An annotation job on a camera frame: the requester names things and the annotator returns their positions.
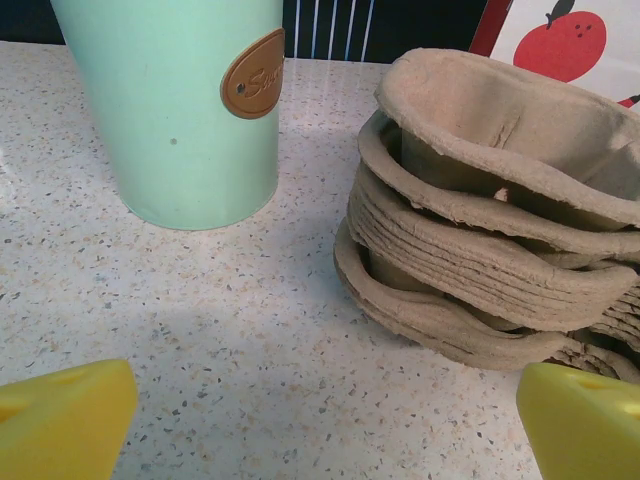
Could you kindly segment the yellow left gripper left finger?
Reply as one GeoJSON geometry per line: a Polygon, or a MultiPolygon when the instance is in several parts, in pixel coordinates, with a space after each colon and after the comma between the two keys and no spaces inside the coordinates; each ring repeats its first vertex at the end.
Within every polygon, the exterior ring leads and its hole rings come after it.
{"type": "Polygon", "coordinates": [[[3,479],[109,479],[137,406],[124,359],[1,387],[3,479]]]}

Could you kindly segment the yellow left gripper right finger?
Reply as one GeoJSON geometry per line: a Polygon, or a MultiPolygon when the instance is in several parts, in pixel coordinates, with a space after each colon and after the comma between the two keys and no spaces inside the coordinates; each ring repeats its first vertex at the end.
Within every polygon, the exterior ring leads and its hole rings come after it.
{"type": "Polygon", "coordinates": [[[549,363],[528,365],[517,409],[546,480],[639,480],[639,387],[549,363]]]}

